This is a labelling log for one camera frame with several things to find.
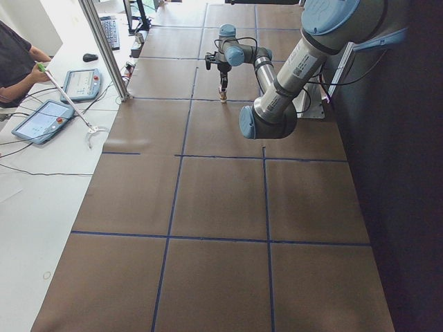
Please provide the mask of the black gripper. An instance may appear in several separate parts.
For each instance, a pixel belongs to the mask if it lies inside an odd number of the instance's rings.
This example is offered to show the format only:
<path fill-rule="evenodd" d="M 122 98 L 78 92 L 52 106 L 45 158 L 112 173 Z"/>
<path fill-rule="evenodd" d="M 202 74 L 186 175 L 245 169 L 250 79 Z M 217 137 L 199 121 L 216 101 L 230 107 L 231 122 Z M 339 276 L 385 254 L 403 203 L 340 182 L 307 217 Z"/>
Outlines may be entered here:
<path fill-rule="evenodd" d="M 221 91 L 226 91 L 228 87 L 228 72 L 232 66 L 228 62 L 218 61 L 217 69 L 220 72 L 220 87 Z"/>

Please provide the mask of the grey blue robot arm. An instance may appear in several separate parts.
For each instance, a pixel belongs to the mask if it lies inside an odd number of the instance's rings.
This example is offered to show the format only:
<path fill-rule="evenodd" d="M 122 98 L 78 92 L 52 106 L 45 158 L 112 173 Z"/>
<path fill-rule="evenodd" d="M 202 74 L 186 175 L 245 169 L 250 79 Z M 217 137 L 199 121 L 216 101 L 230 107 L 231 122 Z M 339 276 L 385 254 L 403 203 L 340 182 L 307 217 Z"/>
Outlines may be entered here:
<path fill-rule="evenodd" d="M 217 51 L 205 57 L 220 72 L 219 93 L 226 99 L 228 72 L 234 66 L 252 64 L 262 96 L 239 113 L 239 127 L 248 139 L 280 139 L 297 124 L 293 100 L 328 56 L 338 54 L 347 43 L 369 49 L 385 49 L 399 43 L 408 24 L 409 1 L 304 1 L 300 41 L 280 71 L 272 64 L 272 53 L 258 45 L 241 44 L 236 28 L 219 28 Z"/>

